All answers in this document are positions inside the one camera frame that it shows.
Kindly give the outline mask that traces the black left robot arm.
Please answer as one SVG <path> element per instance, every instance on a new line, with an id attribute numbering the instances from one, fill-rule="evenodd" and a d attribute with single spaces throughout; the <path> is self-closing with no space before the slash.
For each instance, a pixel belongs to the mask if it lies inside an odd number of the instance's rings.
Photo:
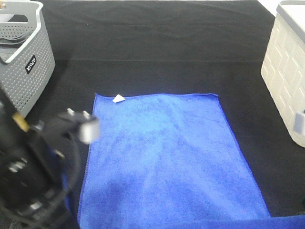
<path id="1" fill-rule="evenodd" d="M 65 204 L 80 173 L 76 136 L 96 118 L 68 111 L 43 128 L 28 125 L 8 96 L 0 93 L 0 210 L 20 229 L 77 229 Z M 73 172 L 63 182 L 66 156 L 55 149 L 63 136 L 73 146 Z"/>

